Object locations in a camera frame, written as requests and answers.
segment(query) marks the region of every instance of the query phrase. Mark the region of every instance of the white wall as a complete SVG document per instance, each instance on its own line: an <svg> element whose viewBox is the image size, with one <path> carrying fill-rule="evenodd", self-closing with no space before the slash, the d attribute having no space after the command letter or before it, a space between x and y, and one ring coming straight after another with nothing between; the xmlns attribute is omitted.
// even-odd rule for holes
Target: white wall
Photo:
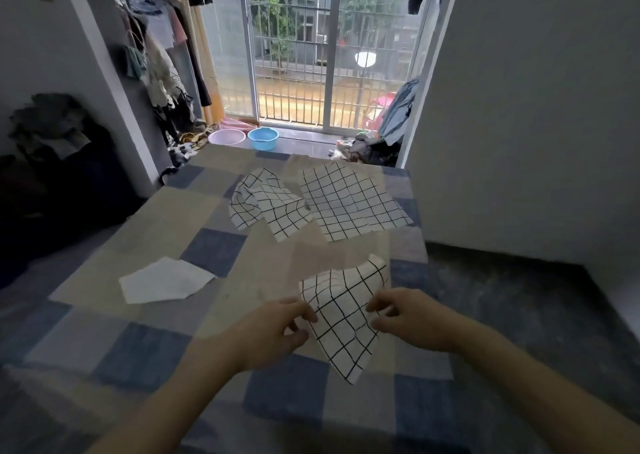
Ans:
<svg viewBox="0 0 640 454"><path fill-rule="evenodd" d="M109 129L134 187L150 196L157 169L87 1L0 0L0 14L0 153L15 152L6 140L13 109L35 93L69 93Z"/></svg>
<svg viewBox="0 0 640 454"><path fill-rule="evenodd" d="M428 240L585 264L640 318L638 21L637 0L455 0L406 162Z"/></svg>

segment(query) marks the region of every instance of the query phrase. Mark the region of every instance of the right hand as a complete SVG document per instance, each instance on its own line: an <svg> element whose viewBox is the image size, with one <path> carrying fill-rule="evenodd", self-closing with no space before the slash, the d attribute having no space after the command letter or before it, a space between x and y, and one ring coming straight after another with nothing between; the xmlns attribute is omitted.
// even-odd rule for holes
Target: right hand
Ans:
<svg viewBox="0 0 640 454"><path fill-rule="evenodd" d="M371 327L425 350L458 352L470 330L479 325L418 289L380 289L367 311L382 311L390 305L389 313L377 316Z"/></svg>

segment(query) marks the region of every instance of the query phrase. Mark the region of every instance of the curtain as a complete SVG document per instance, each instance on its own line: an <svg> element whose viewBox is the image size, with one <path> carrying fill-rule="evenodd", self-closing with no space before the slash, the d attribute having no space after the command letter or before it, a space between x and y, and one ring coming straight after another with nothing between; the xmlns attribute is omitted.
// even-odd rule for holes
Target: curtain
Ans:
<svg viewBox="0 0 640 454"><path fill-rule="evenodd" d="M222 98L220 96L220 89L218 88L216 71L211 58L211 50L209 49L209 40L207 39L207 32L204 28L201 8L199 6L189 6L188 0L178 1L182 3L184 8L184 18L187 20L187 24L191 30L190 33L195 40L191 42L191 46L196 53L195 57L200 65L202 78L211 97L211 105L202 108L204 119L208 125L219 123L225 118L225 110L222 106Z"/></svg>

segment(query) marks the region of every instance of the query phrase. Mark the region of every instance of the red car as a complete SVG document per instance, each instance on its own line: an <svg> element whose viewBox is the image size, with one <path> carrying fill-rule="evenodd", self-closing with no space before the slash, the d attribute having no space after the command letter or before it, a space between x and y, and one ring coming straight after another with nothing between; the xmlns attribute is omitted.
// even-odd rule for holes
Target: red car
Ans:
<svg viewBox="0 0 640 454"><path fill-rule="evenodd" d="M377 131L382 124L382 118L385 116L385 111L391 105L396 97L396 92L389 92L387 95L373 99L369 108L362 116L362 128L367 131Z"/></svg>

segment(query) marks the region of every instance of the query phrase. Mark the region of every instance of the left hand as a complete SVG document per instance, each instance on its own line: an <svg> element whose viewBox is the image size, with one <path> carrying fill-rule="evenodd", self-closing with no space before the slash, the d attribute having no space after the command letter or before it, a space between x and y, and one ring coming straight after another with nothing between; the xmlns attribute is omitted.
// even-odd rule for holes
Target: left hand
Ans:
<svg viewBox="0 0 640 454"><path fill-rule="evenodd" d="M194 340L181 361L184 368L211 360L213 367L229 361L232 374L262 368L300 348L309 338L294 322L301 316L315 323L316 313L298 297L270 301L241 318L218 336ZM292 334L284 334L285 329Z"/></svg>

